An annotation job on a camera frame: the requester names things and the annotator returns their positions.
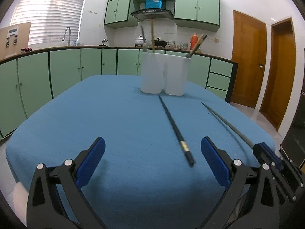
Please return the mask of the dark cabinet at right edge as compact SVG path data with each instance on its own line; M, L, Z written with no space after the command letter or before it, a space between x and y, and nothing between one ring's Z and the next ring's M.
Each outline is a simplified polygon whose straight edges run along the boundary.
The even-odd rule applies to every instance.
M304 166L304 141L305 141L305 97L304 85L301 91L298 108L293 122L280 145L280 153L283 157L292 160L300 169Z

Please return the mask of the black wok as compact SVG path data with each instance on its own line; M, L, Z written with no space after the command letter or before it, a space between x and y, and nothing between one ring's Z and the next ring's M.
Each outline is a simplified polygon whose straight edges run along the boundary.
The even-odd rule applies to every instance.
M158 37L157 39L154 39L154 40L153 40L153 44L154 44L154 46L156 46L156 47L165 48L165 47L168 45L168 42L162 40L161 37Z

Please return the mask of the black range hood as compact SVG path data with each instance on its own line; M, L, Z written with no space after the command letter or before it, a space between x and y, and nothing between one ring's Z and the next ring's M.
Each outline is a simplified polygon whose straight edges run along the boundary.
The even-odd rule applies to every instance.
M149 21L150 19L154 20L173 20L174 16L170 10L151 8L151 9L142 9L135 11L130 14L139 21Z

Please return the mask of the white window blind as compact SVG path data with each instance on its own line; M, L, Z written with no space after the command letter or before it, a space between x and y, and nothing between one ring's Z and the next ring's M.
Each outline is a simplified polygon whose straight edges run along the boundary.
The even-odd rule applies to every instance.
M11 25L30 22L28 43L44 44L79 37L85 0L19 0Z

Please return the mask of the blue box above hood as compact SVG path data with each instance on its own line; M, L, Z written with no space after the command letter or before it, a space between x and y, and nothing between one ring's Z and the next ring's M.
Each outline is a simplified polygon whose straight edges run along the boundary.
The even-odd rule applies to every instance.
M145 9L166 9L166 0L145 0Z

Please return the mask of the green upper kitchen cabinets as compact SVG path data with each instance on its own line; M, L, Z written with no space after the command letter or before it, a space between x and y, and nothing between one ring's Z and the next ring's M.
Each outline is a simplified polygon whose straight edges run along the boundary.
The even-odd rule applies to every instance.
M145 9L145 0L108 0L104 25L111 28L137 26L130 14ZM220 0L166 0L166 9L177 26L216 32L221 25Z

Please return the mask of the orange thermos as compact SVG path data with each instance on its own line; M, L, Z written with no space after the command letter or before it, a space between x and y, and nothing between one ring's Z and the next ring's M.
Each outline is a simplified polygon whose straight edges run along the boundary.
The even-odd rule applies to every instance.
M190 50L192 50L194 48L197 41L198 41L198 35L197 35L197 33L193 33L190 38Z

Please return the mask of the green lower kitchen cabinets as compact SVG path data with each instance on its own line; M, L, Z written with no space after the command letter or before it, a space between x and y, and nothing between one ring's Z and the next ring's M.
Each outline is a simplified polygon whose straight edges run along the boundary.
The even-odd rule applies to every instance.
M18 54L1 61L1 138L12 134L38 109L80 81L96 75L140 76L142 49L58 47ZM196 53L188 80L231 101L236 62Z

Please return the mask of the black chopstick with band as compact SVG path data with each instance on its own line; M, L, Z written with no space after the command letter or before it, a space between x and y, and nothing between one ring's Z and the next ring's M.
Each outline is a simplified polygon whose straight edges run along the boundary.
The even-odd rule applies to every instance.
M192 48L192 50L189 53L187 53L185 55L185 57L191 58L206 38L207 38L207 35L201 35L200 38L198 39L198 41L196 42L196 44L194 45L194 47Z

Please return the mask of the grey metal chopstick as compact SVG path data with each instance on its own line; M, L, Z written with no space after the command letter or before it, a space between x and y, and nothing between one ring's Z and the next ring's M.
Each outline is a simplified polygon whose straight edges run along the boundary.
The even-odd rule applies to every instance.
M216 117L218 117L221 121L223 121L228 127L230 127L240 138L242 138L243 141L245 141L251 148L254 147L254 143L247 138L242 132L240 132L233 124L231 124L228 120L226 120L224 117L222 117L219 113L217 113L215 110L207 106L202 102L202 105L211 113L213 113Z

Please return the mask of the white cooking pot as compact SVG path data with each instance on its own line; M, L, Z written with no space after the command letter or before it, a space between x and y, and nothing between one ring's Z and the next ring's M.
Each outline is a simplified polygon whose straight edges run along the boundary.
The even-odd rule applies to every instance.
M135 47L142 47L143 46L143 37L142 37L142 35L140 35L140 36L138 36L138 37L136 37L134 39L134 45L135 45Z

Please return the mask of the light wooden chopstick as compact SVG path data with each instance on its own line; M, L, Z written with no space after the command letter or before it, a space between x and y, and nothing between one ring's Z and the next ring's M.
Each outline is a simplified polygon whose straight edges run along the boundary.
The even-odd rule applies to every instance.
M154 21L153 21L153 19L150 19L150 29L151 29L151 37L152 37L152 53L155 53Z
M192 56L193 56L193 54L196 52L196 50L200 47L200 45L202 44L202 42L205 40L205 38L206 38L206 35L202 35L199 39L198 39L198 41L197 41L197 43L196 43L196 45L194 46L194 48L190 51L190 53L189 53L189 58L191 58Z

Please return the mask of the glass jar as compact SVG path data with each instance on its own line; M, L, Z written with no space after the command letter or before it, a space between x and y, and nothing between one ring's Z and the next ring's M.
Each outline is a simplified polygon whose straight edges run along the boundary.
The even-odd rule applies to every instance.
M168 47L168 48L175 48L175 41L169 40L169 41L168 41L168 44L167 44L167 47Z
M184 50L184 51L187 51L188 50L188 43L181 42L180 43L180 49Z

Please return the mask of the small steel spoon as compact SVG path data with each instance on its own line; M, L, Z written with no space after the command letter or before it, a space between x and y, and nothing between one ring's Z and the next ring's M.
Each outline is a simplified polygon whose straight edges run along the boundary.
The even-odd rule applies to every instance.
M142 32L142 37L143 37L143 53L147 52L147 44L146 44L146 38L144 34L144 29L143 26L141 25L141 32Z

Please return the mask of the wooden door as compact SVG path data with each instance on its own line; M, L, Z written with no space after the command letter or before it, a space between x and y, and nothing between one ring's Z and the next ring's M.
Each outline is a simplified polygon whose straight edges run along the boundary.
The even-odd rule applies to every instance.
M236 10L232 61L238 64L231 101L255 108L263 81L266 54L266 24Z
M296 42L292 18L271 26L271 58L260 112L279 129L291 97L296 66Z

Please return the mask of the white plastic utensil holder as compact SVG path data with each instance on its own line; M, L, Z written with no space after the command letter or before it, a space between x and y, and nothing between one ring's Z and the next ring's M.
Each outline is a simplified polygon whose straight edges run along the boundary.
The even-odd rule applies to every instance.
M150 52L142 56L141 92L184 95L191 58Z

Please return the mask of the green kitchen cabinets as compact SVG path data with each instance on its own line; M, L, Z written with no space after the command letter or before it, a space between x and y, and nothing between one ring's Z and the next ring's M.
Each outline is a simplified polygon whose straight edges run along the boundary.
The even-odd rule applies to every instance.
M137 26L130 14L145 9L145 0L108 0L104 25L111 28ZM221 25L220 0L166 0L166 9L177 26L216 32Z
M80 81L96 75L140 76L142 49L58 47L18 54L1 61L1 138L12 134L38 109ZM231 101L236 62L196 53L188 80Z

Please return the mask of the cardboard box with appliance picture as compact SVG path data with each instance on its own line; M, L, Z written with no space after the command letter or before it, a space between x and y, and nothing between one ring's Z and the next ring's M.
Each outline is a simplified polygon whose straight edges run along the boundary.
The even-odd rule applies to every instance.
M31 23L15 24L0 30L1 60L21 53L21 49L28 47Z

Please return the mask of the blue table cloth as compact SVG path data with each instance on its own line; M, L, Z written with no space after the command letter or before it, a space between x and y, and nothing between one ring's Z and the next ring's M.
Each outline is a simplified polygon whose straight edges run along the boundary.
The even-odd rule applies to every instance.
M273 138L254 121L189 82L183 96L160 96L194 157L190 167L158 95L144 94L140 86L136 76L92 76L40 108L7 142L15 177L29 189L39 163L61 165L102 137L105 154L82 192L107 227L196 228L224 192L202 155L202 138L232 159L258 166L251 147L202 102L253 143L275 150Z

